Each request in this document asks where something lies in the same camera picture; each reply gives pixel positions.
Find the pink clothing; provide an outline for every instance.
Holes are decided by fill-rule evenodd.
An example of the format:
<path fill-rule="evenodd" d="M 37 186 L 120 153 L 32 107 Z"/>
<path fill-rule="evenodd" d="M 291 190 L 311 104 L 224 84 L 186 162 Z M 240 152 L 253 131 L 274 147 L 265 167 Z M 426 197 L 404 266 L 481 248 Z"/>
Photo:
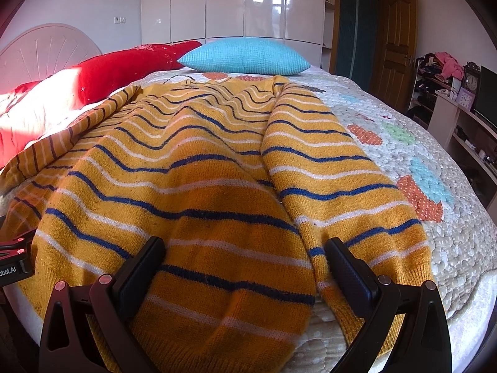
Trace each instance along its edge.
<path fill-rule="evenodd" d="M 447 52 L 435 53 L 436 58 L 443 64 L 442 73 L 440 74 L 445 80 L 450 76 L 462 80 L 464 77 L 464 68 L 456 59 Z"/>

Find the white wardrobe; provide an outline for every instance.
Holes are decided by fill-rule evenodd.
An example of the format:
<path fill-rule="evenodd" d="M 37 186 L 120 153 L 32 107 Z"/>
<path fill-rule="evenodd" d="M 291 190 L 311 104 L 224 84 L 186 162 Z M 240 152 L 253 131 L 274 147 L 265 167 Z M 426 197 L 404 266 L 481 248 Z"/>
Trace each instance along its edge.
<path fill-rule="evenodd" d="M 142 0 L 142 43 L 273 38 L 319 66 L 325 0 Z"/>

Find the blue pillow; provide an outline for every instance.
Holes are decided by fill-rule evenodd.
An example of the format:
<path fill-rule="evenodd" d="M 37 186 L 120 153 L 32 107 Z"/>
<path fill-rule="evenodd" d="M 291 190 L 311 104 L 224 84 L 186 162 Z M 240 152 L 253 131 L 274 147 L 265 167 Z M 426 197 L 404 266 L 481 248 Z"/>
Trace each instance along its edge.
<path fill-rule="evenodd" d="M 311 65 L 299 53 L 267 38 L 226 38 L 193 49 L 178 63 L 201 72 L 291 76 Z"/>

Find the television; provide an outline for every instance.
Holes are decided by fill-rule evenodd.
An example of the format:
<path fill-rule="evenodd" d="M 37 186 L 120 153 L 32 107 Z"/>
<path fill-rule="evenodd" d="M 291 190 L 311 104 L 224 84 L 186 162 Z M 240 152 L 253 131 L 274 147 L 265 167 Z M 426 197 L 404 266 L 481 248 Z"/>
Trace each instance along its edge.
<path fill-rule="evenodd" d="M 497 129 L 497 74 L 483 66 L 473 111 Z"/>

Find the yellow striped sweater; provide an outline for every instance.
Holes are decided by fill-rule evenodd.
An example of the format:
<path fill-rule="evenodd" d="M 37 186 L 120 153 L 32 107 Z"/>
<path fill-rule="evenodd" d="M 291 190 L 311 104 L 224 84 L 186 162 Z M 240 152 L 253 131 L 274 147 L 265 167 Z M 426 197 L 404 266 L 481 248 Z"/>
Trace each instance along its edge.
<path fill-rule="evenodd" d="M 279 76 L 127 87 L 14 158 L 0 193 L 31 177 L 0 241 L 38 228 L 19 286 L 42 318 L 58 280 L 92 283 L 164 239 L 131 323 L 162 371 L 279 371 L 316 288 L 350 343 L 362 322 L 329 276 L 329 237 L 397 283 L 432 278 L 406 198 L 327 106 Z"/>

